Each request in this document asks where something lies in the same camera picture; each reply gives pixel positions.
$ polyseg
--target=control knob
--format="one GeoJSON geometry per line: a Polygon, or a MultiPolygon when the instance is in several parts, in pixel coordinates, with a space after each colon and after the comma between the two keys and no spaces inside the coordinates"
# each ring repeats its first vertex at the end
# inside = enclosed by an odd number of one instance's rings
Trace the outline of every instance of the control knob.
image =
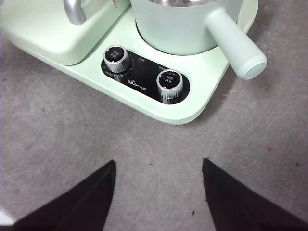
{"type": "Polygon", "coordinates": [[[159,94],[165,99],[177,98],[183,91],[183,76],[173,69],[160,72],[156,83],[159,94]]]}
{"type": "Polygon", "coordinates": [[[103,59],[107,68],[113,73],[122,73],[130,67],[130,56],[126,49],[120,45],[108,47],[103,59]]]}

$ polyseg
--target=pot handle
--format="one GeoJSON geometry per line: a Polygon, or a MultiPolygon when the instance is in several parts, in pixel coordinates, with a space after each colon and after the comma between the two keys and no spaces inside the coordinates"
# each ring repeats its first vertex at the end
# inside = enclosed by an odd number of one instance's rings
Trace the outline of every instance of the pot handle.
{"type": "Polygon", "coordinates": [[[81,0],[63,0],[63,5],[68,20],[72,24],[81,25],[86,21],[81,7],[81,0]]]}
{"type": "Polygon", "coordinates": [[[206,26],[238,77],[252,79],[265,69],[264,53],[224,9],[214,10],[207,17],[206,26]]]}

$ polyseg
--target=green plastic base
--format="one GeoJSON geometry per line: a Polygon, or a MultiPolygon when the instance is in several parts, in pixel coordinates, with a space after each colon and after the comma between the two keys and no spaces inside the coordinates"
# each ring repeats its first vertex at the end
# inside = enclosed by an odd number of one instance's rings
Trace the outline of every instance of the green plastic base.
{"type": "MultiPolygon", "coordinates": [[[[257,0],[244,0],[238,19],[238,25],[243,31],[249,30],[257,10],[257,0]]],[[[76,65],[64,66],[32,52],[27,47],[16,43],[15,45],[98,91],[154,119],[175,125],[186,124],[200,115],[229,65],[219,47],[190,56],[170,55],[154,49],[140,37],[131,7],[122,14],[88,56],[76,65]],[[103,52],[115,44],[183,73],[191,84],[187,98],[178,104],[166,105],[105,76],[101,70],[103,52]]]]}

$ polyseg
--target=pot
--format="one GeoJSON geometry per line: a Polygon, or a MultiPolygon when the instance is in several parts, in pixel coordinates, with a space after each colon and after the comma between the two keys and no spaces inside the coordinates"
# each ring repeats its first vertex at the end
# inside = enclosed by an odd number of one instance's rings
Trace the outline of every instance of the pot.
{"type": "Polygon", "coordinates": [[[131,0],[138,30],[154,48],[194,55],[219,45],[237,76],[251,79],[267,65],[264,53],[237,26],[243,0],[131,0]]]}

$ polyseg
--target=gray carpet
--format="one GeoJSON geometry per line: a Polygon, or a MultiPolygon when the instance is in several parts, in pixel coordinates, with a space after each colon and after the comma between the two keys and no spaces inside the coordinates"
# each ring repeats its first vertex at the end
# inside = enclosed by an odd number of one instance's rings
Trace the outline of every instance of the gray carpet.
{"type": "Polygon", "coordinates": [[[1,208],[15,219],[117,164],[105,231],[214,231],[204,157],[308,221],[308,1],[261,0],[249,36],[269,65],[229,68],[203,113],[172,126],[1,38],[1,208]]]}

